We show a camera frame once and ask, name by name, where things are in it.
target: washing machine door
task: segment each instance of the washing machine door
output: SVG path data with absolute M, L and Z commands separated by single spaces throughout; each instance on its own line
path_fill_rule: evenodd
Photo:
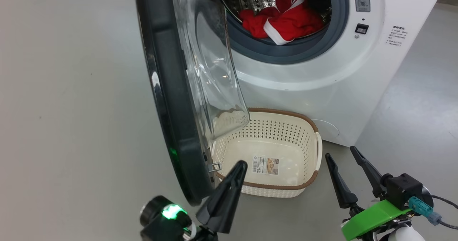
M 191 205 L 213 189 L 209 147 L 249 114 L 230 53 L 224 8 L 211 0 L 136 0 L 145 57 L 177 179 Z M 165 159 L 155 154 L 157 159 Z

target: barcode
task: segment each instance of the barcode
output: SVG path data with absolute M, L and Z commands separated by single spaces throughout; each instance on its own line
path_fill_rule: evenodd
M 257 172 L 257 158 L 253 158 L 253 172 Z

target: front-load washing machine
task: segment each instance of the front-load washing machine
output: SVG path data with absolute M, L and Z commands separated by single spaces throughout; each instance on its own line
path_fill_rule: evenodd
M 325 140 L 355 143 L 436 0 L 315 0 L 324 28 L 283 46 L 242 28 L 242 1 L 136 0 L 162 131 L 191 204 L 221 169 L 213 142 L 247 125 L 247 107 L 299 112 Z
M 217 0 L 249 107 L 312 118 L 324 140 L 353 145 L 436 0 L 307 0 L 325 28 L 286 45 L 255 39 L 237 17 L 270 0 Z

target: cable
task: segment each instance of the cable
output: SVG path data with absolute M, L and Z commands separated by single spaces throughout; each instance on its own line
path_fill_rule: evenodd
M 432 198 L 435 198 L 437 200 L 441 200 L 442 202 L 446 202 L 448 203 L 449 205 L 452 205 L 453 207 L 457 208 L 458 209 L 458 205 L 456 205 L 456 203 L 452 202 L 452 201 L 449 201 L 445 198 L 442 198 L 442 197 L 438 197 L 436 195 L 430 195 Z
M 453 226 L 453 225 L 447 224 L 447 223 L 443 222 L 442 220 L 437 220 L 437 223 L 439 223 L 442 226 L 445 226 L 447 228 L 451 228 L 453 230 L 458 230 L 458 226 Z
M 437 200 L 441 200 L 442 202 L 446 202 L 448 203 L 449 205 L 452 205 L 453 207 L 455 207 L 456 209 L 458 209 L 458 205 L 452 201 L 449 201 L 445 198 L 442 198 L 442 197 L 439 197 L 439 196 L 436 196 L 436 195 L 429 195 L 431 198 L 434 198 L 434 199 L 437 199 Z M 447 224 L 445 222 L 443 222 L 442 220 L 437 219 L 437 223 L 441 224 L 442 226 L 445 226 L 447 228 L 451 228 L 453 230 L 458 230 L 458 226 L 454 226 L 454 225 L 450 225 L 450 224 Z

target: white plastic basket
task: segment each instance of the white plastic basket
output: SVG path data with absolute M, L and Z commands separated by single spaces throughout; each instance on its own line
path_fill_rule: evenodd
M 248 171 L 243 193 L 284 198 L 301 194 L 321 165 L 322 140 L 316 125 L 294 112 L 249 110 L 246 127 L 212 146 L 213 162 L 221 166 L 216 176 L 223 179 L 237 161 L 244 160 Z

